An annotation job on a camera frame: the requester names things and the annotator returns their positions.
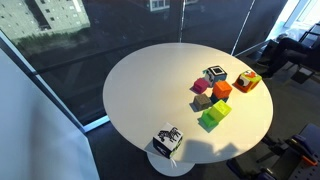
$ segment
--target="colorful block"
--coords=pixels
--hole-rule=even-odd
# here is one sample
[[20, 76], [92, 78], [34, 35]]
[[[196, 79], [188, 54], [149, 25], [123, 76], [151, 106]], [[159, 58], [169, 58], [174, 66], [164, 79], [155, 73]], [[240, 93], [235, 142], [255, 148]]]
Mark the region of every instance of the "colorful block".
[[193, 104], [198, 111], [208, 109], [212, 106], [212, 102], [206, 94], [196, 95], [193, 99]]
[[234, 86], [242, 92], [247, 93], [255, 88], [261, 79], [262, 77], [257, 73], [248, 70], [239, 75], [238, 79], [234, 83]]
[[227, 98], [232, 91], [232, 87], [227, 81], [218, 81], [214, 83], [212, 92], [218, 98]]
[[227, 79], [227, 73], [220, 66], [212, 66], [204, 70], [204, 79], [209, 83], [209, 87], [213, 87], [215, 82]]
[[212, 117], [215, 121], [220, 122], [231, 111], [231, 107], [224, 101], [219, 100], [209, 110], [208, 116]]
[[159, 133], [153, 136], [153, 147], [163, 156], [170, 159], [181, 144], [183, 133], [166, 123]]
[[229, 99], [229, 97], [225, 97], [225, 98], [219, 99], [219, 98], [217, 98], [213, 93], [211, 94], [211, 97], [210, 97], [210, 100], [211, 100], [212, 104], [217, 103], [219, 100], [222, 100], [222, 101], [224, 101], [224, 102], [227, 102], [228, 99]]
[[201, 120], [207, 127], [213, 127], [218, 125], [218, 122], [215, 121], [211, 116], [208, 115], [210, 109], [206, 109], [202, 112]]
[[209, 83], [206, 80], [204, 80], [203, 78], [199, 78], [194, 82], [192, 89], [195, 92], [202, 94], [208, 86]]

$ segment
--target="table base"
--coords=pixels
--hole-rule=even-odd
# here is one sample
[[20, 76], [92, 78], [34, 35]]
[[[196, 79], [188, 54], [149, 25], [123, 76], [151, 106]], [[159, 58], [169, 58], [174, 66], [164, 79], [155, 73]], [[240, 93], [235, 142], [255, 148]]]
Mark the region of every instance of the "table base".
[[189, 172], [195, 165], [193, 163], [176, 162], [176, 167], [171, 165], [171, 161], [169, 159], [151, 153], [147, 153], [147, 155], [151, 165], [159, 173], [170, 177], [182, 176]]

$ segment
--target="pink cube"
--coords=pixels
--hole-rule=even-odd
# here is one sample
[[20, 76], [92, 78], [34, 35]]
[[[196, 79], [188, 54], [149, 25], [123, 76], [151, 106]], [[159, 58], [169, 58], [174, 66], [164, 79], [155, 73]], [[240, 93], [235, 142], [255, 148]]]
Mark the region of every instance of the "pink cube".
[[194, 82], [192, 89], [195, 92], [202, 94], [208, 86], [209, 83], [206, 80], [204, 80], [203, 78], [199, 78]]

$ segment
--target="round white table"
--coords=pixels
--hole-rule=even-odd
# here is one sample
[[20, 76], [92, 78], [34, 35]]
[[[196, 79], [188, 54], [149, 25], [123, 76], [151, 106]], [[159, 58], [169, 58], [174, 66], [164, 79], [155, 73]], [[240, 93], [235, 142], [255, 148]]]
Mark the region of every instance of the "round white table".
[[[232, 111], [215, 128], [199, 121], [190, 90], [202, 71], [219, 65], [231, 85], [249, 66], [222, 51], [196, 44], [166, 43], [140, 49], [123, 58], [109, 73], [103, 102], [119, 133], [144, 150], [153, 167], [167, 176], [187, 173], [196, 163], [213, 163], [254, 147], [268, 131], [273, 105], [263, 81], [243, 93], [234, 86], [227, 104]], [[212, 88], [204, 93], [211, 96]], [[182, 143], [173, 156], [177, 167], [152, 146], [152, 138], [168, 122], [181, 130]]]

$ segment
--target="dark floor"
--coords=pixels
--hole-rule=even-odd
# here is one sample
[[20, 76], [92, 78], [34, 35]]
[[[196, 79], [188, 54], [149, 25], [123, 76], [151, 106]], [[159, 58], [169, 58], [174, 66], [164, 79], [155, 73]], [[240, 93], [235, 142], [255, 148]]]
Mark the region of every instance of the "dark floor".
[[[263, 68], [255, 65], [255, 61], [241, 57], [252, 69], [260, 73]], [[300, 85], [284, 82], [290, 78], [293, 70], [279, 71], [272, 80], [264, 80], [274, 105], [274, 114], [269, 134], [273, 138], [285, 139], [297, 134], [307, 123], [320, 126], [320, 84], [308, 80]], [[105, 179], [173, 179], [158, 173], [148, 161], [146, 153], [125, 140], [112, 126], [107, 123], [87, 134], [97, 169], [102, 180]], [[259, 143], [250, 151], [237, 157], [246, 170], [259, 170], [271, 167], [277, 157], [270, 158], [260, 164], [255, 160], [265, 155], [268, 148]], [[226, 162], [196, 164], [187, 174], [174, 179], [238, 179], [226, 166]]]

